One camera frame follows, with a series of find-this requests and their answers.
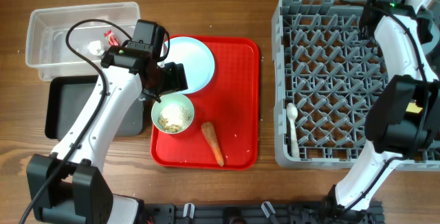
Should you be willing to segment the white tissue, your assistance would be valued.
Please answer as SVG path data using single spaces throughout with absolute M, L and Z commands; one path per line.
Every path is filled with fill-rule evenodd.
M 92 41 L 88 44 L 87 49 L 93 56 L 100 57 L 105 52 L 105 45 L 102 41 Z

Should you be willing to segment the light blue bowl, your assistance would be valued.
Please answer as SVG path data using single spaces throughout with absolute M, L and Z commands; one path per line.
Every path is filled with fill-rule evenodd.
M 430 10 L 422 10 L 417 15 L 417 35 L 422 50 L 429 63 L 439 59 L 439 26 Z

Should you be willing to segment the yellow plastic cup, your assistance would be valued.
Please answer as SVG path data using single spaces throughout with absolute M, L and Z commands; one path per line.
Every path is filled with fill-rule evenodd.
M 423 111 L 422 107 L 418 107 L 415 102 L 410 102 L 408 106 L 406 107 L 406 112 L 408 113 L 414 113 L 419 114 Z

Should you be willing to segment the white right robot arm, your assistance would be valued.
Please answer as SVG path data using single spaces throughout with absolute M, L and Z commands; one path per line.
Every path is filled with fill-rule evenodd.
M 439 58 L 436 0 L 366 0 L 362 38 L 379 45 L 389 82 L 370 108 L 366 143 L 344 179 L 322 200 L 323 223 L 359 223 L 373 195 L 392 171 L 427 149 L 439 132 L 439 77 L 429 58 Z

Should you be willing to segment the white plastic spoon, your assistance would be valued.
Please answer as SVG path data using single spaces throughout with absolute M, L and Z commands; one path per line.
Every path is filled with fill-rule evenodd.
M 300 150 L 299 150 L 298 138 L 296 134 L 296 118 L 298 117 L 298 109 L 293 103 L 287 104 L 286 115 L 290 124 L 291 155 L 294 158 L 299 158 Z

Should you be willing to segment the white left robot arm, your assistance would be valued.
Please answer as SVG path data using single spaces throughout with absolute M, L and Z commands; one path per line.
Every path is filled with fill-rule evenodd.
M 144 202 L 112 193 L 102 170 L 110 143 L 135 101 L 187 89 L 184 67 L 167 61 L 164 27 L 139 20 L 133 35 L 102 55 L 96 85 L 76 121 L 47 156 L 33 155 L 26 174 L 30 214 L 44 223 L 152 223 Z

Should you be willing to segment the red snack wrapper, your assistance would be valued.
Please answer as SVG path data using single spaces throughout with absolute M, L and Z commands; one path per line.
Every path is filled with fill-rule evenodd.
M 110 46 L 120 46 L 120 42 L 116 38 L 116 36 L 112 30 L 108 30 L 107 32 L 105 32 L 104 37 L 106 38 L 106 40 Z

